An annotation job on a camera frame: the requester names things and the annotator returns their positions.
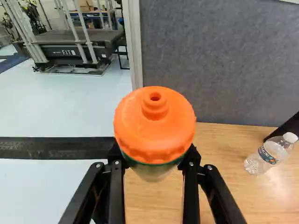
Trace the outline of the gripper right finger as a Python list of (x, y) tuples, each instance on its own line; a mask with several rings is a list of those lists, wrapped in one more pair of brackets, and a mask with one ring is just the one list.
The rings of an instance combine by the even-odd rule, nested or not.
[(200, 165), (201, 156), (191, 144), (178, 170), (184, 177), (182, 223), (199, 224), (199, 189), (204, 191), (216, 224), (245, 224), (246, 220), (217, 167)]

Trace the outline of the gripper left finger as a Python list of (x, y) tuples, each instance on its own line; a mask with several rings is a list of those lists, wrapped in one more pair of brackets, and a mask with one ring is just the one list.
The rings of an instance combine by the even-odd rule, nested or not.
[(117, 143), (108, 151), (108, 164), (93, 163), (67, 208), (60, 224), (124, 224), (124, 174), (128, 168)]

